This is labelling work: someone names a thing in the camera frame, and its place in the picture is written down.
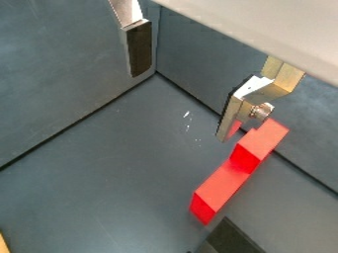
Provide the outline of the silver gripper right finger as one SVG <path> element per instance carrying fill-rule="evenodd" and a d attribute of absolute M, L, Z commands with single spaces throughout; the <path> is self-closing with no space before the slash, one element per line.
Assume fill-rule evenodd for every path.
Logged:
<path fill-rule="evenodd" d="M 228 95 L 216 130 L 222 142 L 250 119 L 263 122 L 268 118 L 275 108 L 271 101 L 292 92 L 303 76 L 300 69 L 272 56 L 267 57 L 260 76 L 251 75 Z"/>

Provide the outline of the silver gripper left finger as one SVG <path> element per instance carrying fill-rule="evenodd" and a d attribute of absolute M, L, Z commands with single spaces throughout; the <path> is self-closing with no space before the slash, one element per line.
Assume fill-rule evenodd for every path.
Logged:
<path fill-rule="evenodd" d="M 152 22 L 144 18 L 139 0 L 108 0 L 115 14 L 125 48 L 132 77 L 152 66 Z"/>

